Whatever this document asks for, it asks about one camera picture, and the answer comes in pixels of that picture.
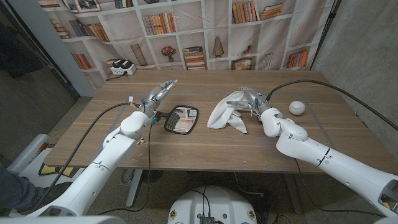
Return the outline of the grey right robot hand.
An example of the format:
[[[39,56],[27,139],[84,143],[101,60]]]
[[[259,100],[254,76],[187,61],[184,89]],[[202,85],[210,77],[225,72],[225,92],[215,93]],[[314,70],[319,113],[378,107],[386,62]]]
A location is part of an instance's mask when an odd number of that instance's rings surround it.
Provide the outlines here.
[[[240,90],[243,92],[243,98],[241,100],[229,100],[226,102],[228,105],[236,106],[239,109],[250,109],[257,116],[272,108],[262,93],[245,86],[242,86]]]

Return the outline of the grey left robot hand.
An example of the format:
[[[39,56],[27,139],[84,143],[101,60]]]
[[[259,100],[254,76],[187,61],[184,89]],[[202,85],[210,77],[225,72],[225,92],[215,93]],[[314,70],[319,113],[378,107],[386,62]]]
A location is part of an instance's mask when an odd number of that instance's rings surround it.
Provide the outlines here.
[[[147,99],[142,102],[139,108],[148,118],[155,115],[156,109],[159,107],[160,102],[166,98],[169,91],[178,83],[178,80],[167,80],[155,87],[148,95]]]

